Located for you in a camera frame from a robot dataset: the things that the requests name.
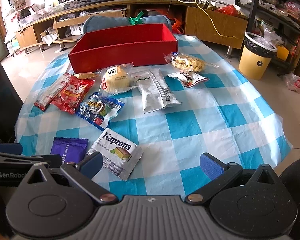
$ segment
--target yellow cable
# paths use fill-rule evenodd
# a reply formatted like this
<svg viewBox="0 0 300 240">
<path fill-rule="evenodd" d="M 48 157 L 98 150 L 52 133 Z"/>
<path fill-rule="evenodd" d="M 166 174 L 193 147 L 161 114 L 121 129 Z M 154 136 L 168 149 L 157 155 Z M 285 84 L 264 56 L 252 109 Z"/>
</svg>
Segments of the yellow cable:
<svg viewBox="0 0 300 240">
<path fill-rule="evenodd" d="M 214 25 L 213 20 L 212 20 L 211 17 L 209 16 L 209 14 L 207 14 L 207 12 L 199 6 L 199 4 L 198 4 L 198 2 L 197 2 L 196 0 L 194 0 L 194 1 L 195 1 L 195 2 L 191 2 L 191 3 L 195 3 L 195 4 L 197 5 L 197 7 L 198 7 L 200 10 L 202 10 L 202 11 L 209 17 L 209 19 L 210 19 L 210 21 L 211 21 L 211 23 L 212 23 L 214 29 L 216 30 L 216 32 L 217 32 L 217 34 L 218 34 L 219 36 L 225 37 L 225 38 L 235 38 L 235 39 L 237 39 L 237 40 L 244 40 L 244 39 L 237 38 L 236 36 L 231 36 L 231 37 L 229 37 L 229 36 L 225 36 L 225 35 L 220 34 L 220 33 L 218 32 L 216 26 Z"/>
</svg>

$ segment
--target gray ribbed surface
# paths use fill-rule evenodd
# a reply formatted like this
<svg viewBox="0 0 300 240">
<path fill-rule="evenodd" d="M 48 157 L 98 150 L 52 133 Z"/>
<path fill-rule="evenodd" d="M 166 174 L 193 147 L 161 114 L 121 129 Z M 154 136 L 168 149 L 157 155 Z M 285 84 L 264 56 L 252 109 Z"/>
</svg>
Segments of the gray ribbed surface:
<svg viewBox="0 0 300 240">
<path fill-rule="evenodd" d="M 205 208 L 191 206 L 179 196 L 125 196 L 103 206 L 93 220 L 66 240 L 240 240 L 216 226 Z M 276 240 L 288 240 L 287 236 Z"/>
</svg>

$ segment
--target wooden tv cabinet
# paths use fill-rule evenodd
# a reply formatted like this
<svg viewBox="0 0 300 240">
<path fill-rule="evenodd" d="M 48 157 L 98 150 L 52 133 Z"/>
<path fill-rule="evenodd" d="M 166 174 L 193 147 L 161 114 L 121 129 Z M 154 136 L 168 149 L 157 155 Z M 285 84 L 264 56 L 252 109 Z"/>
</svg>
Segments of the wooden tv cabinet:
<svg viewBox="0 0 300 240">
<path fill-rule="evenodd" d="M 105 12 L 98 15 L 108 17 L 135 17 L 135 12 L 139 8 L 154 8 L 164 7 L 168 8 L 171 0 L 115 0 L 99 2 L 91 5 L 83 5 L 81 7 L 69 8 L 62 12 L 52 14 L 46 18 L 37 20 L 16 32 L 16 37 L 21 49 L 27 49 L 33 46 L 42 46 L 46 44 L 42 41 L 40 34 L 48 29 L 49 26 L 55 28 L 58 33 L 58 39 L 53 43 L 59 43 L 61 48 L 65 47 L 65 43 L 74 42 L 80 35 L 65 37 L 65 32 L 68 26 L 84 23 L 90 16 L 76 17 L 74 19 L 60 22 L 63 15 L 69 13 L 79 13 L 82 11 L 89 11 L 92 9 L 117 9 L 116 12 Z M 181 10 L 185 22 L 185 35 L 193 35 L 202 41 L 210 41 L 225 46 L 241 49 L 244 33 L 248 22 L 245 19 L 233 17 L 226 14 L 221 14 L 211 10 L 205 10 L 213 20 L 217 30 L 224 36 L 235 36 L 236 38 L 225 38 L 217 34 L 209 17 L 199 8 L 189 6 L 185 3 L 173 0 L 170 9 Z"/>
</svg>

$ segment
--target tile floor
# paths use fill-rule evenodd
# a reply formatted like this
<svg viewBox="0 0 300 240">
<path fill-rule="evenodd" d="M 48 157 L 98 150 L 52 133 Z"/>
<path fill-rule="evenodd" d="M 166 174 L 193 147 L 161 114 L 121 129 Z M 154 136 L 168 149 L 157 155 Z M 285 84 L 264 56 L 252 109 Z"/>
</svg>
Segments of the tile floor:
<svg viewBox="0 0 300 240">
<path fill-rule="evenodd" d="M 2 60 L 3 68 L 23 101 L 48 63 L 57 55 L 69 52 L 72 46 L 74 43 L 66 44 L 68 49 L 59 53 L 55 53 L 60 48 L 58 44 L 53 44 L 44 52 L 40 52 L 39 48 L 34 47 L 28 55 L 22 52 L 15 57 Z M 225 57 L 227 50 L 225 46 L 211 43 L 208 46 L 225 58 L 234 68 L 238 68 L 239 62 L 236 58 L 227 59 Z M 281 174 L 291 163 L 300 158 L 300 95 L 288 90 L 272 68 L 266 70 L 260 81 L 250 80 L 250 82 L 271 108 L 283 118 L 284 133 L 293 145 L 293 150 L 275 169 L 277 174 Z"/>
</svg>

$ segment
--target purple biscuit package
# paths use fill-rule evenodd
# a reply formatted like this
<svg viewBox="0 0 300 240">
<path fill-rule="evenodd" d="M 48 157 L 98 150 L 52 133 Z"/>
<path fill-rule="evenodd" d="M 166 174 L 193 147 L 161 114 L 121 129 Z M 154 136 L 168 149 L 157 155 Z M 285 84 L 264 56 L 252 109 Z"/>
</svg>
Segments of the purple biscuit package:
<svg viewBox="0 0 300 240">
<path fill-rule="evenodd" d="M 79 163 L 84 159 L 87 146 L 88 139 L 55 137 L 50 154 L 61 155 L 62 163 Z"/>
</svg>

